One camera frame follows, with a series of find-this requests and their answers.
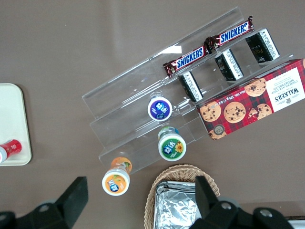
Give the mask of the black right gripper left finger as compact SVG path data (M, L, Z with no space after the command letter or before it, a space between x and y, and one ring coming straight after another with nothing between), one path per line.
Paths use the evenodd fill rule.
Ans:
M55 202L17 219L18 229L71 229L88 203L87 177L77 177Z

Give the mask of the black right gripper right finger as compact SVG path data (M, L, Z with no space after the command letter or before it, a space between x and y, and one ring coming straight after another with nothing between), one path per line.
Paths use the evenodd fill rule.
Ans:
M229 201L220 201L204 176L195 178L195 200L201 218L192 229L232 229L237 223L238 208Z

